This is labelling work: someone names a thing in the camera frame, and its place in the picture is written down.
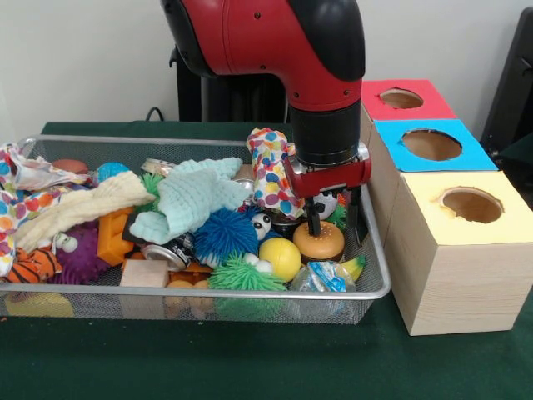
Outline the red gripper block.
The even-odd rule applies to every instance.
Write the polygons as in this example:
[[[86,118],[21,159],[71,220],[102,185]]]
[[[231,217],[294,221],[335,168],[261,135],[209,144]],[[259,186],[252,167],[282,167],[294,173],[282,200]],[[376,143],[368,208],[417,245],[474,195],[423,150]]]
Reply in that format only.
[[[313,237],[321,234],[320,213],[325,209],[325,205],[315,202],[314,197],[337,189],[351,189],[346,206],[346,236],[360,248],[367,234],[361,185],[371,177],[371,156],[366,144],[359,144],[353,161],[341,165],[313,167],[301,163],[296,156],[288,156],[283,160],[283,167],[294,196],[306,199],[307,226]]]

